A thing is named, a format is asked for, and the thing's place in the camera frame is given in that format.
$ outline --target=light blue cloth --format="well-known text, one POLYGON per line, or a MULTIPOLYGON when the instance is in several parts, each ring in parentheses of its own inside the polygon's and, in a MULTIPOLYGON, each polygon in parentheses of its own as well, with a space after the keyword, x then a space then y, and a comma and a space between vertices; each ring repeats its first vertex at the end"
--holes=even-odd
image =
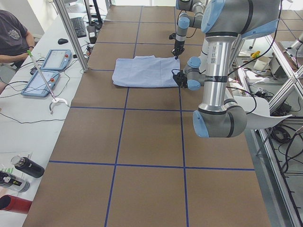
POLYGON ((179 59, 155 56, 119 58, 116 61, 113 82, 123 87, 177 87, 172 78, 172 69, 180 69, 179 59))

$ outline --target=man's arm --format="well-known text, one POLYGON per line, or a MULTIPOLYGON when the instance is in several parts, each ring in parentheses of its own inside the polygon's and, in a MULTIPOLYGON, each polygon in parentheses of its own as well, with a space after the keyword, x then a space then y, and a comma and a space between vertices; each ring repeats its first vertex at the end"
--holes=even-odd
POLYGON ((28 53, 23 53, 17 56, 0 55, 0 63, 11 63, 17 61, 23 61, 28 57, 28 53))
POLYGON ((27 45, 29 46, 29 50, 32 51, 32 46, 35 46, 35 41, 33 35, 29 31, 26 32, 25 39, 27 41, 27 45))

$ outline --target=white table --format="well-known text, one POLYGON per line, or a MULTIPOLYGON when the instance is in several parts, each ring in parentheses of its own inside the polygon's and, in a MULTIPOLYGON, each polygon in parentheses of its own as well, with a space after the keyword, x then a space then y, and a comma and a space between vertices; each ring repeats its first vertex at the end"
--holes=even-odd
MULTIPOLYGON (((70 13, 70 17, 82 17, 84 14, 70 13)), ((43 35, 37 46, 32 51, 33 56, 37 59, 45 57, 50 49, 71 49, 72 54, 75 51, 72 48, 71 42, 63 45, 57 43, 59 38, 69 39, 64 29, 63 23, 58 16, 50 28, 43 35)), ((88 36, 79 38, 80 46, 89 42, 88 36)), ((24 64, 31 62, 28 57, 24 64)), ((13 77, 11 82, 25 80, 29 81, 31 76, 29 74, 33 64, 22 67, 13 77)), ((71 78, 67 87, 60 94, 59 97, 65 98, 69 104, 76 93, 78 85, 82 77, 82 68, 79 61, 75 62, 66 74, 71 78)), ((58 94, 64 88, 68 77, 61 73, 61 76, 54 87, 54 93, 58 94)), ((25 84, 13 84, 15 88, 21 90, 25 84)), ((0 97, 17 94, 12 88, 7 88, 3 91, 0 97)), ((39 120, 50 119, 65 119, 69 107, 64 103, 56 104, 53 108, 53 115, 50 114, 49 104, 52 97, 48 95, 45 98, 26 97, 16 95, 13 97, 0 98, 1 113, 18 119, 21 122, 33 122, 39 120)), ((53 148, 58 139, 59 133, 64 121, 56 122, 39 122, 33 124, 20 124, 11 119, 0 115, 0 159, 2 153, 8 152, 29 152, 32 153, 31 159, 44 168, 47 166, 49 158, 52 154, 53 148)), ((33 200, 37 189, 39 187, 41 178, 35 179, 31 176, 24 175, 24 179, 30 182, 31 186, 28 191, 19 193, 18 197, 33 200)), ((13 212, 0 211, 0 226, 1 227, 21 227, 25 221, 26 215, 17 214, 13 212)))

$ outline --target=aluminum pole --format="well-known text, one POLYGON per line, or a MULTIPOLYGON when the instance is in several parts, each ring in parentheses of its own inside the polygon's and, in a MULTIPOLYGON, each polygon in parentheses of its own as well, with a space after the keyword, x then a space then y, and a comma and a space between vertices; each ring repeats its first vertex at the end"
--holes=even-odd
POLYGON ((66 11, 64 2, 63 2, 63 0, 53 0, 53 2, 55 4, 55 6, 57 7, 58 13, 64 24, 66 33, 67 33, 68 37, 70 38, 71 44, 77 54, 77 57, 80 62, 80 65, 83 69, 83 72, 86 72, 88 70, 88 65, 87 65, 86 59, 84 58, 84 54, 82 52, 80 43, 78 41, 76 32, 71 24, 70 17, 66 11))

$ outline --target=brown table surface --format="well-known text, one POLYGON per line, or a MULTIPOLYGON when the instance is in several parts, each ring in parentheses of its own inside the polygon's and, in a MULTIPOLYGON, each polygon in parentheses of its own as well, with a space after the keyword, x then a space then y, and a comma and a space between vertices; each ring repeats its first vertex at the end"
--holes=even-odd
MULTIPOLYGON (((245 136, 194 133, 202 89, 112 83, 117 58, 172 56, 178 13, 109 9, 24 227, 270 226, 245 136)), ((182 68, 203 37, 186 41, 182 68)))

